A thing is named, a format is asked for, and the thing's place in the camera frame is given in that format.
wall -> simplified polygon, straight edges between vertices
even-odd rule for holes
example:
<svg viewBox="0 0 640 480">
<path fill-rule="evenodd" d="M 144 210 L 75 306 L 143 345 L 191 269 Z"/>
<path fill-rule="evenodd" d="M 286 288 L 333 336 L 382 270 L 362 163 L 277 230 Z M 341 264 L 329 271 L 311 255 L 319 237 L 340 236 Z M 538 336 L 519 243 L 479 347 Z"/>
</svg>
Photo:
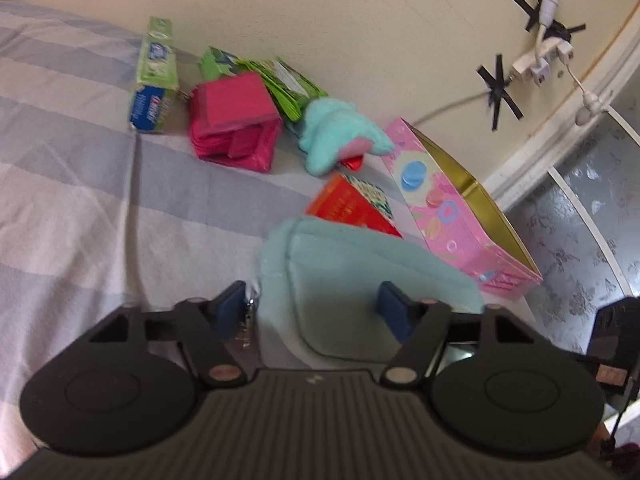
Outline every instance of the wall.
<svg viewBox="0 0 640 480">
<path fill-rule="evenodd" d="M 530 48 L 526 15 L 511 0 L 20 0 L 142 30 L 149 15 L 174 20 L 177 46 L 214 44 L 245 57 L 280 55 L 332 95 L 353 100 L 385 125 L 410 121 L 477 94 L 476 68 L 493 71 L 495 52 L 510 64 Z M 586 21 L 574 36 L 576 73 L 613 40 L 636 0 L 565 0 L 559 19 Z M 554 78 L 544 91 L 513 84 L 525 118 L 503 105 L 500 129 L 476 100 L 421 129 L 483 180 L 521 146 L 572 89 Z"/>
</svg>

striped bed sheet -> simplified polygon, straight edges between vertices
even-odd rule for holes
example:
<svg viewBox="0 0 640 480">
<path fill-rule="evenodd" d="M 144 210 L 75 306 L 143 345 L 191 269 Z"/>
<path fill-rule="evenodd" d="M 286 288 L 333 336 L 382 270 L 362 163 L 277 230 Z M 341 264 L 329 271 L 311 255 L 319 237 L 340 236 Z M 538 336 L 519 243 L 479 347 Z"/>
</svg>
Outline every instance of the striped bed sheet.
<svg viewBox="0 0 640 480">
<path fill-rule="evenodd" d="M 140 39 L 97 20 L 0 2 L 0 476 L 34 451 L 17 403 L 47 360 L 126 301 L 167 308 L 250 280 L 267 234 L 324 180 L 291 134 L 271 174 L 198 160 L 184 104 L 166 133 L 129 130 Z M 195 69 L 180 53 L 178 69 Z M 404 238 L 424 244 L 377 157 Z"/>
</svg>

red object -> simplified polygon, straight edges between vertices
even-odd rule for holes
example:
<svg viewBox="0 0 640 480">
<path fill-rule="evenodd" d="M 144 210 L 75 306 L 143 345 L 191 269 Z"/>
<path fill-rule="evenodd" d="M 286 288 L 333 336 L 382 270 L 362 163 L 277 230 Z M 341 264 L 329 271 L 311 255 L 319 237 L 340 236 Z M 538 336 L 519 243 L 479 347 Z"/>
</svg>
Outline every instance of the red object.
<svg viewBox="0 0 640 480">
<path fill-rule="evenodd" d="M 189 134 L 199 158 L 261 173 L 271 171 L 282 118 L 257 73 L 198 85 L 190 112 Z"/>
<path fill-rule="evenodd" d="M 352 156 L 340 161 L 340 164 L 351 171 L 360 171 L 363 163 L 364 155 Z"/>
<path fill-rule="evenodd" d="M 324 186 L 306 209 L 306 214 L 402 238 L 396 228 L 339 173 Z"/>
</svg>

black circular disc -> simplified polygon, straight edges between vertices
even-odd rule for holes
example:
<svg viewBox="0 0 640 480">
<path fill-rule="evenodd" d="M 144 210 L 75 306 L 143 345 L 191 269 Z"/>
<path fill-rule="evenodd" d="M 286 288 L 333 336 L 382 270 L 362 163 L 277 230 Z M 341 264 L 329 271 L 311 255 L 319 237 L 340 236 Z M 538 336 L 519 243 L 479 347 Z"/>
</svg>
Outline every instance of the black circular disc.
<svg viewBox="0 0 640 480">
<path fill-rule="evenodd" d="M 112 344 L 63 352 L 27 383 L 20 414 L 52 449 L 105 456 L 150 446 L 190 416 L 196 390 L 171 361 Z"/>
<path fill-rule="evenodd" d="M 577 363 L 537 345 L 498 345 L 445 368 L 430 400 L 453 433 L 485 452 L 533 459 L 581 449 L 604 396 Z"/>
</svg>

blue ring print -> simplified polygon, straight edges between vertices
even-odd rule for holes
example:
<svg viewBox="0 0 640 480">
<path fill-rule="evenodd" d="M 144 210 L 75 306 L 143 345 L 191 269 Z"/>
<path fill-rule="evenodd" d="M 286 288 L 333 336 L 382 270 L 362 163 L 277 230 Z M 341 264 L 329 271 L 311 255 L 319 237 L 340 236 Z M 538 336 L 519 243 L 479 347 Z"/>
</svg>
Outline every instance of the blue ring print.
<svg viewBox="0 0 640 480">
<path fill-rule="evenodd" d="M 446 216 L 444 216 L 444 210 L 448 206 L 452 206 L 453 207 L 453 213 L 452 213 L 451 216 L 447 216 L 446 217 Z M 442 205 L 438 208 L 438 218 L 440 219 L 440 221 L 443 224 L 450 224 L 456 218 L 458 218 L 459 211 L 460 211 L 460 209 L 458 208 L 458 204 L 453 202 L 453 200 L 447 200 L 446 202 L 443 202 Z"/>
</svg>

